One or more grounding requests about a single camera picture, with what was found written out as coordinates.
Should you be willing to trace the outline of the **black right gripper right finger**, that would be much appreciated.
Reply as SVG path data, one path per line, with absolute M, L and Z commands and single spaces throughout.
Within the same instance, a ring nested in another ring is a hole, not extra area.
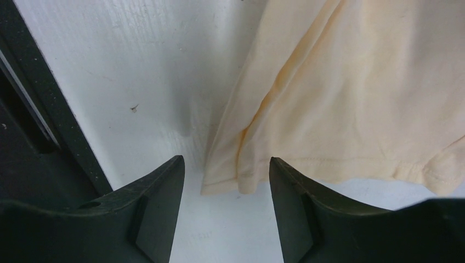
M 464 262 L 462 198 L 382 209 L 276 157 L 269 180 L 284 262 Z

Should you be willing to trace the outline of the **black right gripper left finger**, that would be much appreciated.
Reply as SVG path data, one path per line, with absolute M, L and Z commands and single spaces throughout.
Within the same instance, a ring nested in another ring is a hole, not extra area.
M 177 155 L 73 210 L 1 201 L 1 262 L 169 262 L 185 179 Z

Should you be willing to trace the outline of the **cream beige underwear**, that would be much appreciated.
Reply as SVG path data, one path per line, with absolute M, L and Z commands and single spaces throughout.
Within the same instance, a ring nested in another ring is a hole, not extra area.
M 269 1 L 203 195 L 254 193 L 271 157 L 330 183 L 464 181 L 464 1 Z

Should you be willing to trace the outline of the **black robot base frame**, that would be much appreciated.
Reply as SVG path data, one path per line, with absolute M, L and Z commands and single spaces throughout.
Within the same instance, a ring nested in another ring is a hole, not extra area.
M 1 1 L 1 199 L 75 208 L 112 188 L 14 1 Z

